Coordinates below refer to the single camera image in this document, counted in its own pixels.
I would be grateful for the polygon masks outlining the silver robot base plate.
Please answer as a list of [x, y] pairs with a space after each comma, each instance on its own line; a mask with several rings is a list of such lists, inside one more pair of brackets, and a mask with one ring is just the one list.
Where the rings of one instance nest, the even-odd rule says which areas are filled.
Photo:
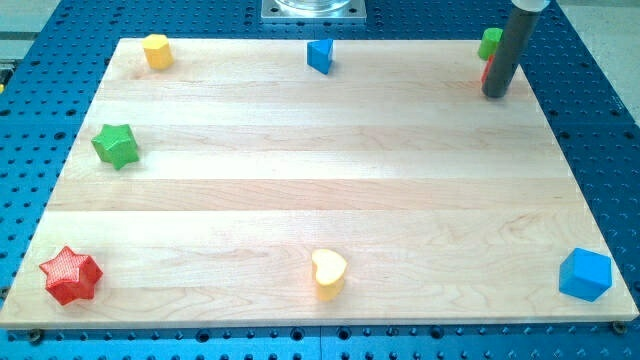
[[365, 0], [262, 0], [260, 15], [272, 22], [367, 18]]

